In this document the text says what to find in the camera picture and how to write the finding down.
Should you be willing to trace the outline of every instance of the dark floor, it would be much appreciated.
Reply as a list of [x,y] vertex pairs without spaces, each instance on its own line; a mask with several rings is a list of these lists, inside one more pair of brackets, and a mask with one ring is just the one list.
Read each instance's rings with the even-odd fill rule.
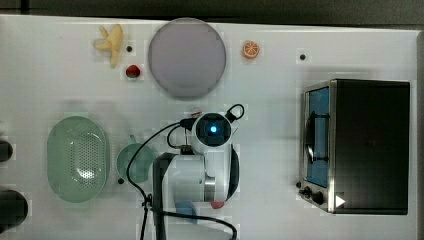
[[[0,13],[256,24],[330,25],[424,29],[424,0],[0,0]],[[418,181],[424,186],[424,36],[418,38]],[[418,189],[419,223],[424,223],[424,189]],[[418,224],[418,239],[424,239]]]

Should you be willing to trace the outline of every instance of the oven door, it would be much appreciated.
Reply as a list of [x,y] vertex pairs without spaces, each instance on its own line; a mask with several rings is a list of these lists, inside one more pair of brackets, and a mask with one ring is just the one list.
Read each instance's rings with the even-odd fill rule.
[[306,181],[320,187],[328,186],[330,89],[316,89],[307,93],[307,117],[304,152],[307,161]]

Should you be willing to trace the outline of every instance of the white table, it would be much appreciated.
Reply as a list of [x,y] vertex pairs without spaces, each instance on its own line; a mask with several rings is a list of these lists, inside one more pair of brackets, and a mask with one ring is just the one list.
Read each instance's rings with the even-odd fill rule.
[[[93,41],[98,27],[121,23],[125,33],[120,65]],[[0,165],[2,187],[22,192],[30,213],[0,239],[138,239],[141,197],[119,185],[116,156],[129,134],[139,141],[194,106],[204,111],[247,106],[234,137],[240,153],[240,186],[220,210],[196,204],[201,215],[224,217],[243,240],[253,239],[416,239],[416,35],[415,31],[212,24],[228,54],[218,87],[196,101],[170,98],[154,81],[147,49],[165,22],[119,19],[0,16],[0,121],[3,139],[15,147],[13,160]],[[241,59],[244,40],[257,41],[253,63]],[[124,49],[130,44],[133,52]],[[305,61],[299,55],[307,56]],[[128,64],[144,64],[144,80],[123,77]],[[412,93],[411,164],[407,216],[329,215],[297,196],[300,154],[300,96],[305,86],[335,77],[409,80]],[[111,172],[102,193],[69,204],[50,189],[46,141],[51,128],[83,114],[106,131]],[[179,134],[178,141],[183,141]],[[153,148],[168,149],[164,136]],[[151,186],[143,187],[150,191]],[[154,232],[149,215],[146,239]]]

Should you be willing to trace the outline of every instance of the green plastic basket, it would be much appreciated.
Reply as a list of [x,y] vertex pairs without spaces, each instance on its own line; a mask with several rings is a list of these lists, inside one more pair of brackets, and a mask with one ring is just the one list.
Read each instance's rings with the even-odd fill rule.
[[60,121],[47,140],[47,176],[61,199],[80,203],[99,194],[109,176],[109,144],[103,130],[84,117]]

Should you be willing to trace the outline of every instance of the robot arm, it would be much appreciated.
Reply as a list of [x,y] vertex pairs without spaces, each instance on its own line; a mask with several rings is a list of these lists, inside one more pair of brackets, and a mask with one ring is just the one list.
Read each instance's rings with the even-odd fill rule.
[[[239,163],[232,148],[231,122],[225,116],[208,113],[192,123],[194,155],[165,154],[153,164],[153,207],[175,212],[175,202],[227,201],[237,189]],[[154,214],[157,239],[179,239],[179,228],[199,232],[198,225],[184,224],[180,218]],[[231,239],[219,230],[200,231],[205,240]]]

